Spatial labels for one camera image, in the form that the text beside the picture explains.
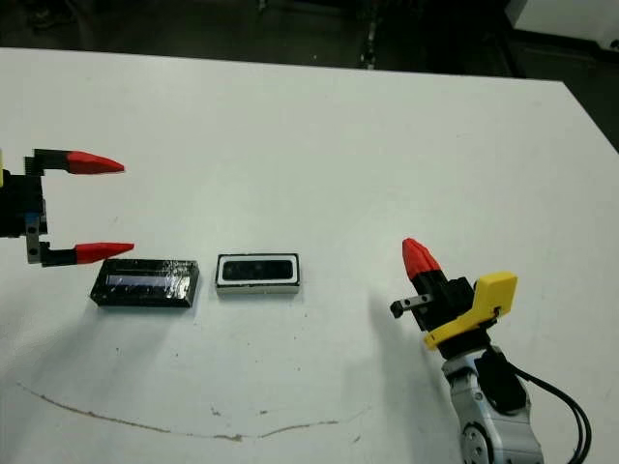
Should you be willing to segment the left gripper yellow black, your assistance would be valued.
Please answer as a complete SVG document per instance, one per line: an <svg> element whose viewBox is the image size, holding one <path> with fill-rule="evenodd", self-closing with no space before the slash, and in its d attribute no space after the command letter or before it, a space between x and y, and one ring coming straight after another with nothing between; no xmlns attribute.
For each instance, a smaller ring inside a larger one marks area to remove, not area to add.
<svg viewBox="0 0 619 464"><path fill-rule="evenodd" d="M41 236L47 233L42 177L45 170L63 170L76 175L124 172L113 159L78 150L34 149L24 158L24 173L1 168L1 237L26 240L27 261L43 267L90 264L133 250L131 243L79 244L51 249Z"/></svg>

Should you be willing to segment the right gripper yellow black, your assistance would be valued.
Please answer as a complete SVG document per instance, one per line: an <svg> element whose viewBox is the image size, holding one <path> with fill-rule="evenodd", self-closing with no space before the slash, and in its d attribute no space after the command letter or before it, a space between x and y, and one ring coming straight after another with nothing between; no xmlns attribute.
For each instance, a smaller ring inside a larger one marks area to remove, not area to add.
<svg viewBox="0 0 619 464"><path fill-rule="evenodd" d="M412 238L402 241L402 260L415 297L390 305L395 318L410 312L425 334L424 344L444 358L455 358L489 345L487 329L509 313L517 276L498 272L479 277L447 279L428 248Z"/></svg>

